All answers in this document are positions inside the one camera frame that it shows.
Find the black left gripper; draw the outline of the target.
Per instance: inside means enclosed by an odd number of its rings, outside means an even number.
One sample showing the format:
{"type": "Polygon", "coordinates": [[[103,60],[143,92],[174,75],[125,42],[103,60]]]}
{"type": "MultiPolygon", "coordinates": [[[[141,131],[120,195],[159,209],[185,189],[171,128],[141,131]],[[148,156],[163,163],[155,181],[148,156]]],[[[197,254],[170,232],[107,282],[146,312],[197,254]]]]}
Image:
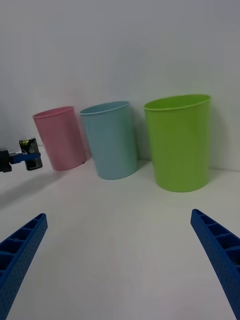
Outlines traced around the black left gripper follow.
{"type": "Polygon", "coordinates": [[[12,171],[13,164],[18,164],[21,162],[34,161],[35,159],[40,159],[41,154],[37,153],[10,153],[6,149],[0,149],[0,172],[8,173],[12,171]]]}

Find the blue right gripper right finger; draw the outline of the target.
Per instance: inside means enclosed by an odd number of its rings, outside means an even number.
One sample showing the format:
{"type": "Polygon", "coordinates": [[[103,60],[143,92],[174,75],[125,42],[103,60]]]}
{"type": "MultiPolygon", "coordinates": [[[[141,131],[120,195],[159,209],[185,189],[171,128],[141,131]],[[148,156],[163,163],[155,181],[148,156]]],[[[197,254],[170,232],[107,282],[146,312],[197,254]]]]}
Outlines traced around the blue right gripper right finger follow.
{"type": "Polygon", "coordinates": [[[192,210],[190,224],[238,320],[240,318],[240,239],[198,209],[192,210]]]}

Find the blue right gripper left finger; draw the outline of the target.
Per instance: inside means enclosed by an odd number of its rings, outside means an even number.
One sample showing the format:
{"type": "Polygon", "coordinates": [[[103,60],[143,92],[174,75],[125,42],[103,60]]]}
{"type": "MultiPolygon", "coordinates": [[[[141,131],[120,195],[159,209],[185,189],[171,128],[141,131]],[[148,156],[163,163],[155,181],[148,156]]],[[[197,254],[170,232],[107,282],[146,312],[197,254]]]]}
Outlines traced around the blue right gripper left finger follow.
{"type": "Polygon", "coordinates": [[[0,243],[0,319],[7,318],[47,228],[41,213],[0,243]]]}

